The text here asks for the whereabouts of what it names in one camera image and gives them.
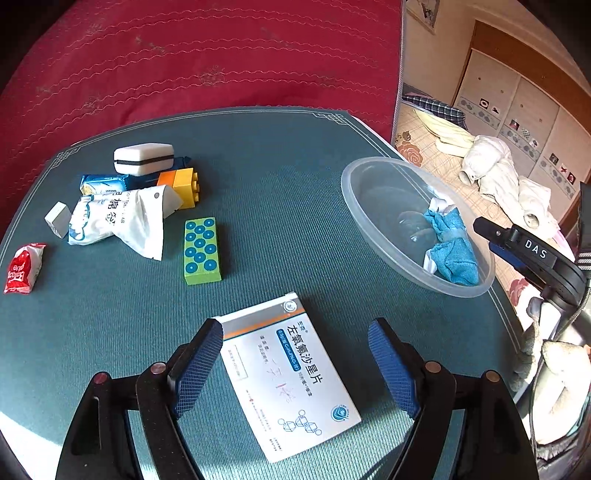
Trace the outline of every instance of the black cable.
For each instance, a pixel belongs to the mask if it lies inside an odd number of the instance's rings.
[[[587,301],[589,300],[589,297],[591,297],[591,278],[587,279],[587,284],[585,285],[585,293],[583,295],[583,300],[581,300],[580,305],[574,311],[574,313],[569,317],[569,319],[565,323],[563,323],[562,326],[560,326],[559,328],[556,329],[556,332],[554,332],[554,335],[552,335],[550,337],[550,340],[554,340],[555,338],[560,339],[560,336],[566,331],[566,329],[574,323],[574,321],[577,319],[577,317],[579,315],[581,315],[581,312],[584,310],[585,305],[587,305]],[[538,364],[538,369],[535,372],[534,379],[531,383],[531,394],[530,394],[531,450],[534,452],[534,458],[536,459],[536,462],[538,459],[538,445],[537,445],[537,442],[535,441],[535,432],[534,432],[534,399],[535,399],[535,388],[538,384],[538,377],[540,376],[540,372],[542,371],[542,368],[544,367],[544,363],[545,363],[544,355],[542,355],[540,358],[540,363]]]

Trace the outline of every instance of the white eraser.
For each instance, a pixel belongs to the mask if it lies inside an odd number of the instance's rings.
[[[174,149],[166,143],[143,143],[118,148],[113,159],[118,173],[140,177],[173,168]]]
[[[60,238],[64,238],[67,235],[70,228],[70,218],[72,218],[72,214],[68,210],[67,205],[62,202],[57,202],[49,210],[49,213],[45,215],[47,225]]]

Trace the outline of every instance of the blue gripper pad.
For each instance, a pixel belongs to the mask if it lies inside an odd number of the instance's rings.
[[[173,413],[179,419],[183,413],[191,410],[201,394],[207,376],[212,370],[223,343],[223,328],[214,322],[211,329],[197,347],[193,357],[175,383],[176,403]]]
[[[497,257],[501,257],[517,271],[519,271],[519,269],[527,268],[526,264],[524,264],[519,258],[517,258],[513,253],[509,252],[508,250],[505,250],[504,248],[501,248],[492,242],[488,244],[488,248]]]
[[[368,330],[369,349],[396,405],[415,419],[420,406],[415,383],[392,343],[374,320]]]

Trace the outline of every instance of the plastic bowl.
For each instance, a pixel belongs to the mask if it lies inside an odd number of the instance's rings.
[[[464,200],[430,173],[394,158],[361,158],[341,177],[345,203],[365,241],[392,268],[416,284],[454,297],[477,297],[495,278],[488,241],[472,228],[476,216]],[[478,262],[479,284],[456,285],[423,269],[425,252],[437,238],[423,218],[432,197],[445,198],[460,210]]]

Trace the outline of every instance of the wall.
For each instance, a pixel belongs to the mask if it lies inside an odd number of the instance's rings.
[[[441,0],[435,35],[407,15],[404,82],[451,103],[461,80],[475,19],[539,51],[591,95],[591,86],[560,40],[517,0]]]
[[[465,0],[441,0],[435,35],[407,14],[404,82],[451,103],[473,30],[474,19]]]

